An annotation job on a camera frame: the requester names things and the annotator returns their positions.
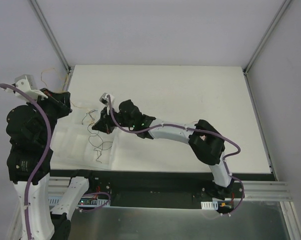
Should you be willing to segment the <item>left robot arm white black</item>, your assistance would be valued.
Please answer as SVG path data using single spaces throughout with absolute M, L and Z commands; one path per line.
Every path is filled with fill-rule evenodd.
M 49 207 L 51 140 L 58 119 L 71 112 L 71 94 L 42 88 L 28 102 L 12 109 L 6 133 L 11 150 L 7 159 L 9 179 L 18 194 L 23 240 L 67 240 L 71 218 L 81 197 L 96 190 L 96 182 L 83 176 L 70 179 L 60 202 Z

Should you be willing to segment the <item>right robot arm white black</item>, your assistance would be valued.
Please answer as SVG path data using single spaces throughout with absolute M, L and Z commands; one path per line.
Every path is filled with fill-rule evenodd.
M 120 103 L 118 111 L 112 109 L 105 99 L 102 103 L 105 107 L 92 130 L 109 135 L 119 127 L 142 139 L 164 139 L 187 144 L 197 159 L 211 170 L 213 183 L 206 187 L 207 194 L 224 200 L 233 192 L 234 180 L 223 163 L 225 140 L 206 120 L 200 119 L 195 124 L 181 126 L 143 114 L 130 99 Z

